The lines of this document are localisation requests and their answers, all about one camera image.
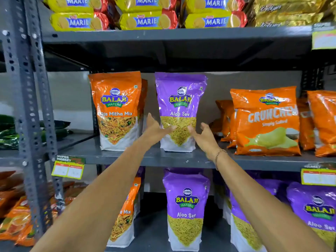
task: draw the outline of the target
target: hand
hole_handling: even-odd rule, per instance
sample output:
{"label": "hand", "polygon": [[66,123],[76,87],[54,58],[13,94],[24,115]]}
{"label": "hand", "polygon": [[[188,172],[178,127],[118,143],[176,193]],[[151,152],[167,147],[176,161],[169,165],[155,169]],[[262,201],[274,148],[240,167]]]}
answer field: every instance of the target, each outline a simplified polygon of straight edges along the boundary
{"label": "hand", "polygon": [[201,150],[205,152],[209,160],[214,162],[216,155],[221,151],[221,148],[218,146],[210,127],[205,123],[201,123],[201,128],[203,132],[198,134],[192,126],[188,126],[191,136],[194,137]]}
{"label": "hand", "polygon": [[159,123],[152,117],[149,113],[147,116],[147,128],[145,132],[141,135],[144,145],[148,148],[147,150],[158,143],[164,136],[171,133],[176,129],[176,126],[170,126],[166,129],[161,129]]}

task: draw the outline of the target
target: person's right hand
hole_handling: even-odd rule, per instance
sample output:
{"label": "person's right hand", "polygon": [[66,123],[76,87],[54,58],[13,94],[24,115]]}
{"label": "person's right hand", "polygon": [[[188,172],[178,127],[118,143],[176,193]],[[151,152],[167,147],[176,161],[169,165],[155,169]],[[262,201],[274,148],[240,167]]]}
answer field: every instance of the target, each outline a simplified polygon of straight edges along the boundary
{"label": "person's right hand", "polygon": [[205,152],[209,160],[214,162],[221,148],[218,146],[210,127],[206,123],[201,123],[201,128],[203,132],[198,134],[192,126],[188,126],[191,136],[194,137],[201,150]]}

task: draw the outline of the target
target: biscuit image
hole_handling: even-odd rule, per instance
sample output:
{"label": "biscuit image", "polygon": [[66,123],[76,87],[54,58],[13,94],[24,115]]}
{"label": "biscuit image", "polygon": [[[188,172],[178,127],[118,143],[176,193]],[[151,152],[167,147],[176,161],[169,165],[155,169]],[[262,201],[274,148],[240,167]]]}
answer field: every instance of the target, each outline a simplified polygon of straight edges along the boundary
{"label": "biscuit image", "polygon": [[126,9],[133,8],[136,4],[136,0],[125,0]]}
{"label": "biscuit image", "polygon": [[57,25],[62,29],[68,29],[69,28],[69,22],[65,17],[59,17]]}
{"label": "biscuit image", "polygon": [[193,23],[194,28],[204,28],[205,27],[205,21],[203,18],[195,18]]}
{"label": "biscuit image", "polygon": [[226,27],[240,27],[241,21],[238,16],[231,15]]}
{"label": "biscuit image", "polygon": [[95,18],[91,19],[90,28],[92,28],[96,31],[103,30],[102,22],[100,21],[100,19],[98,17],[95,17]]}
{"label": "biscuit image", "polygon": [[95,10],[99,10],[102,8],[102,1],[101,0],[90,0],[90,6]]}
{"label": "biscuit image", "polygon": [[169,9],[170,0],[159,0],[159,5],[164,9]]}
{"label": "biscuit image", "polygon": [[205,0],[195,0],[195,9],[205,9]]}
{"label": "biscuit image", "polygon": [[166,14],[162,14],[159,17],[159,27],[161,27],[162,29],[170,28],[170,19]]}
{"label": "biscuit image", "polygon": [[133,17],[129,17],[127,20],[126,20],[126,26],[128,29],[134,29],[137,27],[137,21],[133,18]]}
{"label": "biscuit image", "polygon": [[239,9],[237,0],[228,0],[226,10],[237,11]]}
{"label": "biscuit image", "polygon": [[56,3],[59,7],[66,7],[68,6],[67,0],[56,0]]}

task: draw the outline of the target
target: person's right arm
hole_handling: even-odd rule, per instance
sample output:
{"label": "person's right arm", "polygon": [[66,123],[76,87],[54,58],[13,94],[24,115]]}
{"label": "person's right arm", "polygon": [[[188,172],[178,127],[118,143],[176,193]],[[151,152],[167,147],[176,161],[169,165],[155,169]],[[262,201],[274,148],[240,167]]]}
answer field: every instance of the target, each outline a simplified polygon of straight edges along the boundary
{"label": "person's right arm", "polygon": [[291,209],[252,179],[218,146],[209,126],[202,134],[188,127],[209,160],[215,162],[225,183],[268,252],[330,252],[328,245]]}

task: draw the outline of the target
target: bracelet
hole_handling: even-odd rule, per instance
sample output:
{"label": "bracelet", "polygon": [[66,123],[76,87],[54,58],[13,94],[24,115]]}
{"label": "bracelet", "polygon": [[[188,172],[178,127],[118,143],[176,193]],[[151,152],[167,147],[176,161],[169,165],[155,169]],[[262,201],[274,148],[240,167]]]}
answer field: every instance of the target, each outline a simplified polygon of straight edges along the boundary
{"label": "bracelet", "polygon": [[223,152],[223,151],[226,153],[226,150],[221,149],[221,150],[217,153],[216,158],[215,158],[215,167],[216,167],[216,170],[217,170],[217,171],[218,171],[218,168],[217,168],[217,158],[218,158],[219,154],[220,154],[221,152]]}

